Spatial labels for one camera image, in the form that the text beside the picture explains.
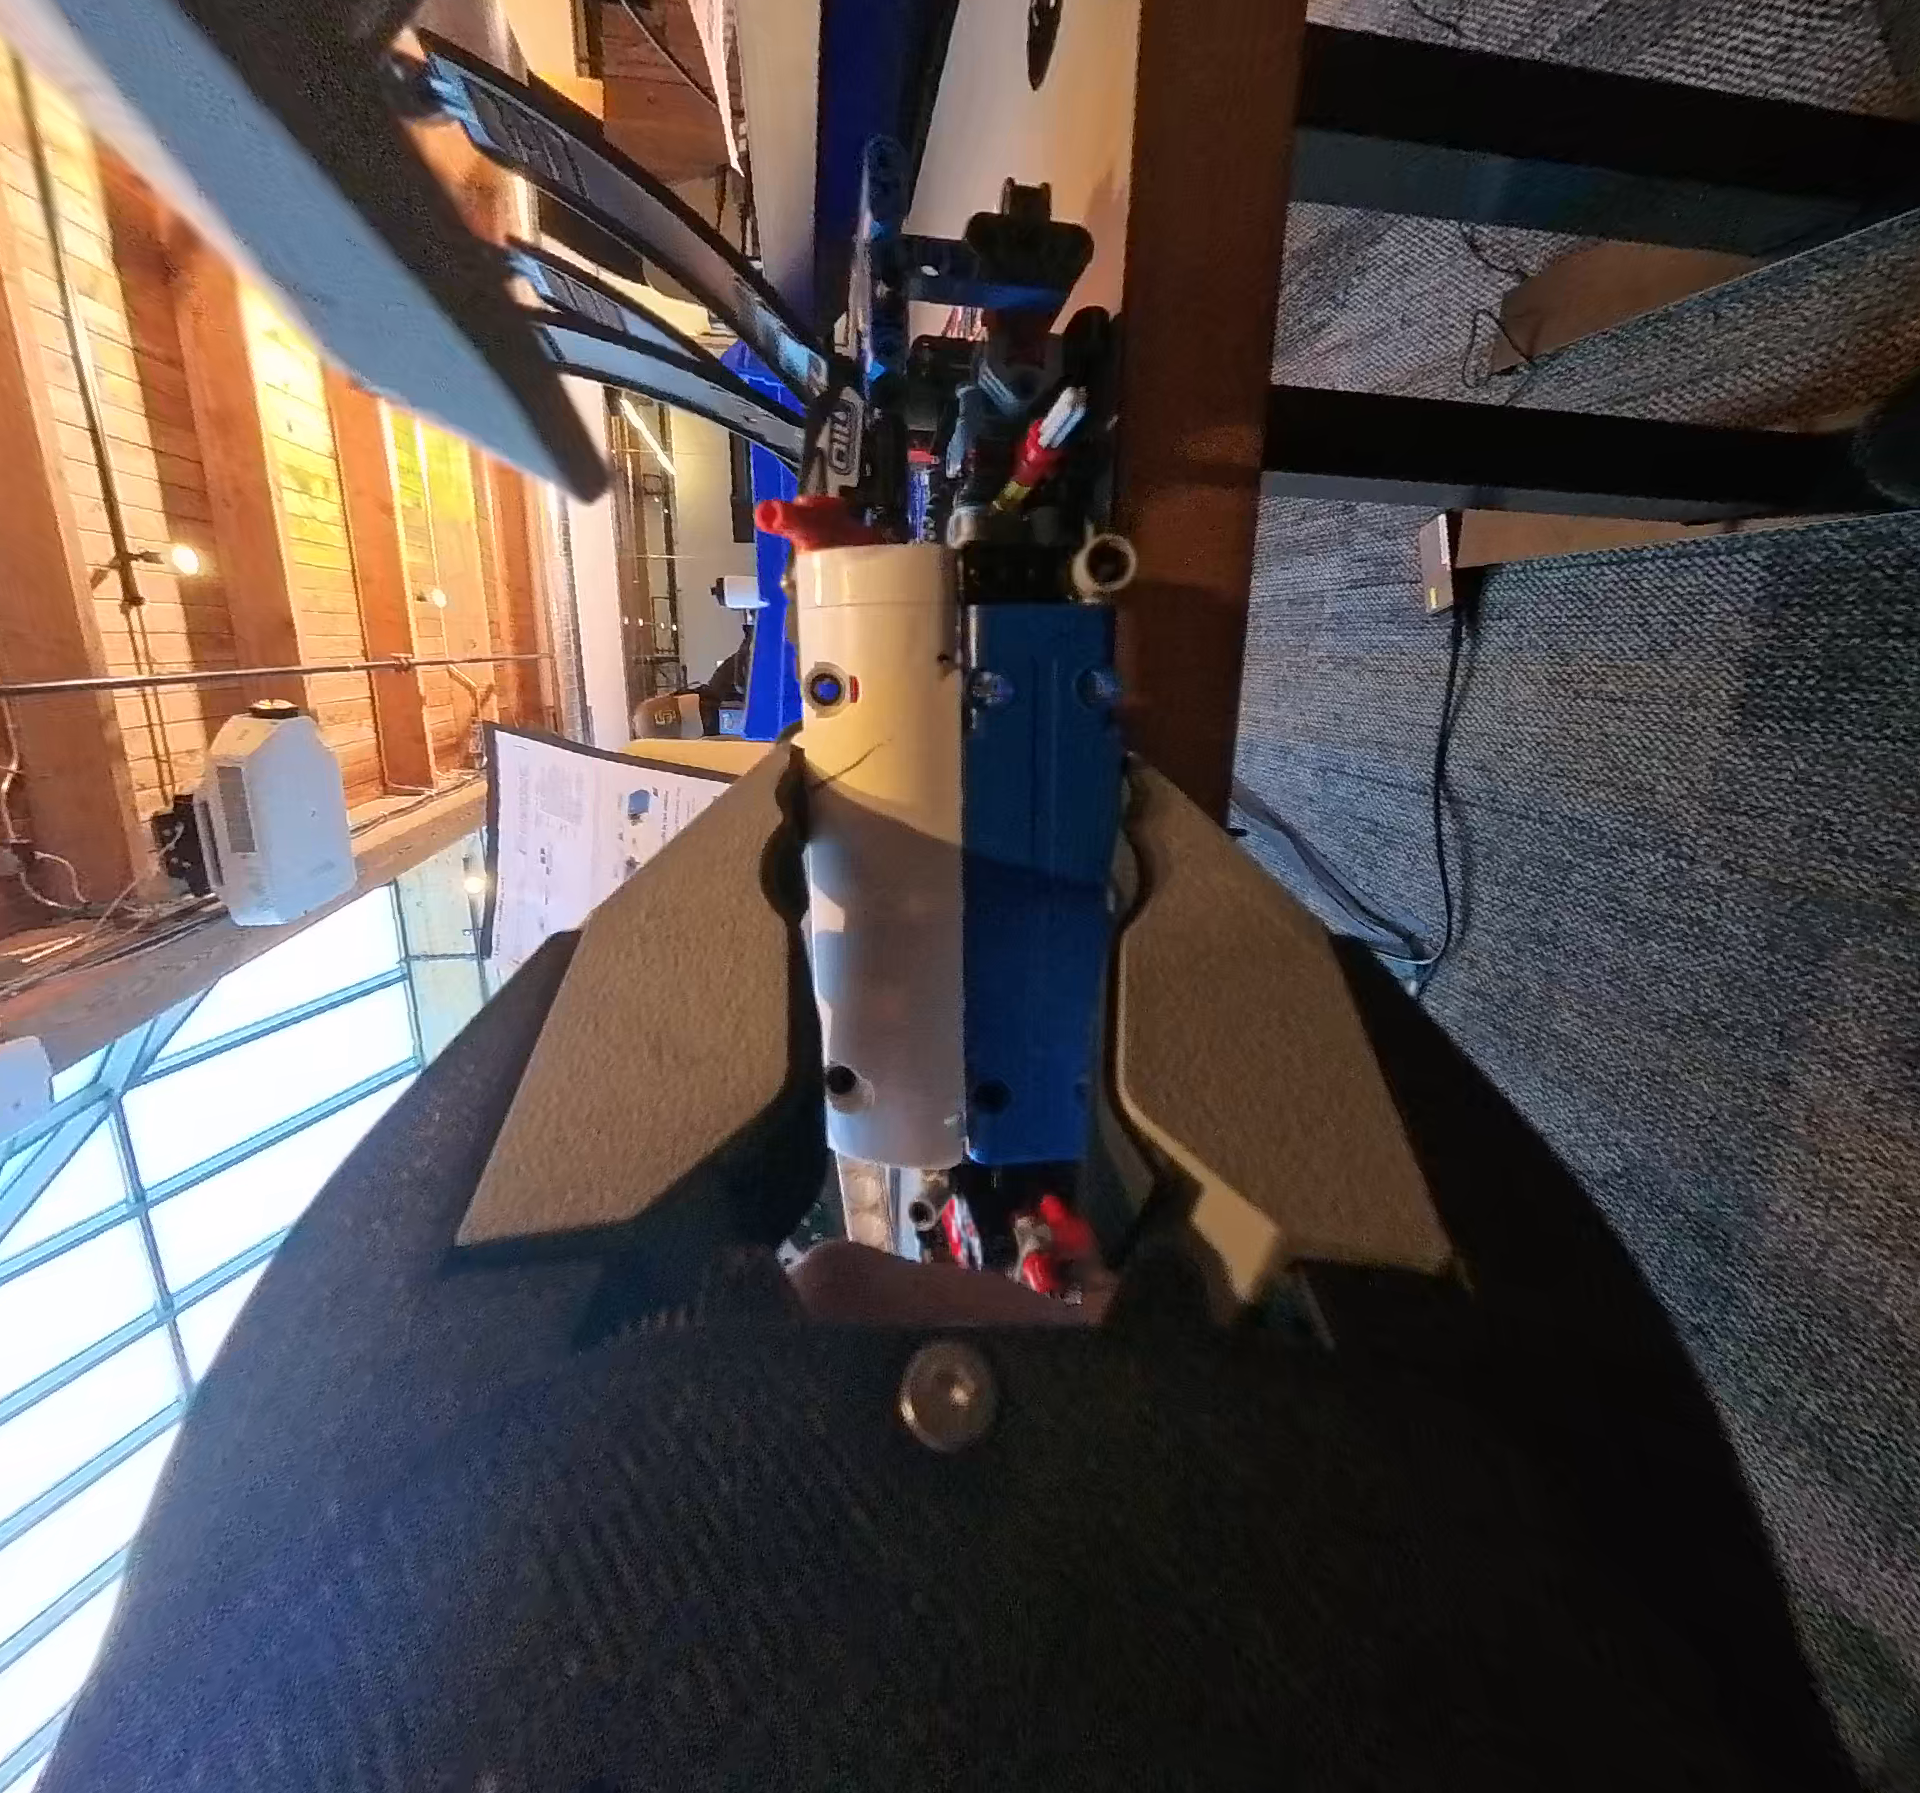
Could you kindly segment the blue plastic bin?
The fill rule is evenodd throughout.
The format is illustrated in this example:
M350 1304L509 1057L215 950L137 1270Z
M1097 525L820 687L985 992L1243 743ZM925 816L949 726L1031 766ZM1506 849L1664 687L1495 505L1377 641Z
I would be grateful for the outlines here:
M908 145L943 0L726 0L744 101L757 262L832 356L868 140Z

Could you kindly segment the toy brick car model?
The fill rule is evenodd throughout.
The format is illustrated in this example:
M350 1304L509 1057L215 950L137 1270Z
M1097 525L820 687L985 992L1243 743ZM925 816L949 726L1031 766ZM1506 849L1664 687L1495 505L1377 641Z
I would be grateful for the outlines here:
M420 48L417 58L398 58L399 85L438 102L417 120L458 125L485 158L666 271L775 376L752 384L640 299L552 249L505 249L535 297L533 326L559 372L620 388L621 405L649 397L692 409L790 471L790 484L757 506L760 533L785 546L782 611L764 604L757 632L782 626L788 637L775 648L775 685L798 692L782 707L782 719L798 726L795 744L805 715L798 554L1031 543L1069 561L1076 598L1113 606L1129 589L1137 558L1108 516L1113 318L1090 307L1064 321L1090 262L1090 236L1055 220L1046 183L1006 181L999 207L976 214L959 238L933 238L908 224L905 149L885 136L868 140L851 339L832 356L752 261L592 137L558 97L445 39L424 35ZM1016 1169L836 1160L849 1227L859 1224L851 1169L875 1169L883 1210L874 1239L885 1248L1005 1272L1052 1302L1082 1299L1090 1282L1095 1232L1076 1202L1079 1160Z

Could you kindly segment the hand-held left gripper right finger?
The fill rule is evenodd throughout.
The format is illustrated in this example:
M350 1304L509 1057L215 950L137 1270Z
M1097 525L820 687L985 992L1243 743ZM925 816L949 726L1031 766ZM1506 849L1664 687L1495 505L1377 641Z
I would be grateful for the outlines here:
M1113 880L1097 1146L1144 1195L1111 1320L1451 1295L1451 1230L1318 916L1137 756Z

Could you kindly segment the white illustrated leaflet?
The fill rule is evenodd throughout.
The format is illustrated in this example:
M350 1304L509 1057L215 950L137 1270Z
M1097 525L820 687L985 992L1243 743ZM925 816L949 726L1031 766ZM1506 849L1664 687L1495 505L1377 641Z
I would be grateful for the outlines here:
M733 782L645 766L522 726L485 729L485 910L491 992L577 933Z

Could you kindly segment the thin metal rod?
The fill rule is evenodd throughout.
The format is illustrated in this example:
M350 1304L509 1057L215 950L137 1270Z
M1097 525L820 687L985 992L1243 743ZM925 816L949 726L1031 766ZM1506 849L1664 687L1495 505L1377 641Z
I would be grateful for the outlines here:
M552 650L533 655L383 655L355 660L317 660L317 664L254 664L254 665L191 665L167 673L122 673L122 676L59 676L59 678L19 678L4 683L4 697L80 697L80 696L120 696L120 692L173 692L173 687L214 687L235 683L295 683L313 676L405 676L405 673L454 673L468 665L540 665L552 664Z

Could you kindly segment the black desk leg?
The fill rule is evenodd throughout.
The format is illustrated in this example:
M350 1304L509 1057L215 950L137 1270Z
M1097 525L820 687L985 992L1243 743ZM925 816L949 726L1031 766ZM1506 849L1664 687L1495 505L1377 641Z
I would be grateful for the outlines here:
M1292 200L1783 261L1918 214L1918 125L1314 23Z
M1260 471L1296 496L1681 525L1918 506L1918 481L1876 478L1856 435L1305 384L1271 388Z

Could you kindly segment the brown cardboard box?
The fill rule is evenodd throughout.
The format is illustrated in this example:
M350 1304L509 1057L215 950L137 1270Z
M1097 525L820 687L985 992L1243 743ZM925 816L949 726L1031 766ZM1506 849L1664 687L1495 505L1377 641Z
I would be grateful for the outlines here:
M1793 519L1627 519L1591 513L1441 509L1419 525L1416 558L1425 613L1451 611L1460 589L1503 563L1667 546L1695 539L1734 539Z

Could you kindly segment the white wall device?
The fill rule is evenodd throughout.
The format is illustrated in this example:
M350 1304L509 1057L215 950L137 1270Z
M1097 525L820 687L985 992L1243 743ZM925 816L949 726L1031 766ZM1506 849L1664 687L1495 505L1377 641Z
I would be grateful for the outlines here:
M295 700L229 715L191 821L211 892L235 927L295 927L356 884L342 764Z

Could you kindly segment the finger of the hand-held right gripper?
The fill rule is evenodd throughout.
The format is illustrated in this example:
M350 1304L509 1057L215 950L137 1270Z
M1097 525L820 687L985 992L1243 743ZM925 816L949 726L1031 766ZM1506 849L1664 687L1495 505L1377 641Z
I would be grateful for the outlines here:
M4 40L350 377L600 496L606 462L502 249L405 128L438 102L399 85L395 39L359 48L305 9L208 28L179 0L4 0Z

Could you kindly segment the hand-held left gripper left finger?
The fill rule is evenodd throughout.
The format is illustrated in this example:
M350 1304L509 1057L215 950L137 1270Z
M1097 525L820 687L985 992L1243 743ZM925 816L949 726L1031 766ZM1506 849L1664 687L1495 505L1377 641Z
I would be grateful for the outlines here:
M830 1172L805 800L802 747L760 750L584 916L459 1246L805 1224Z

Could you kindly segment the cardboard piece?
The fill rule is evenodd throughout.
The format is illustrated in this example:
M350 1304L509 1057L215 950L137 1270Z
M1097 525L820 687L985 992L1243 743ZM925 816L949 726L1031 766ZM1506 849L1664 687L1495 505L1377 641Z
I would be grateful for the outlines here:
M1727 249L1601 242L1576 245L1522 275L1501 302L1488 372L1522 370L1546 354L1627 318L1729 284L1763 262Z

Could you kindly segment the large grid window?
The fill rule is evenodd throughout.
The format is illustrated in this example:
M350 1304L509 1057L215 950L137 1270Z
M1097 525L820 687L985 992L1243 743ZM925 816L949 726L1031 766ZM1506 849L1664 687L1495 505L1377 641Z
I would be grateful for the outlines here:
M478 1012L454 849L54 1077L4 1138L4 1789L31 1789L266 1260Z

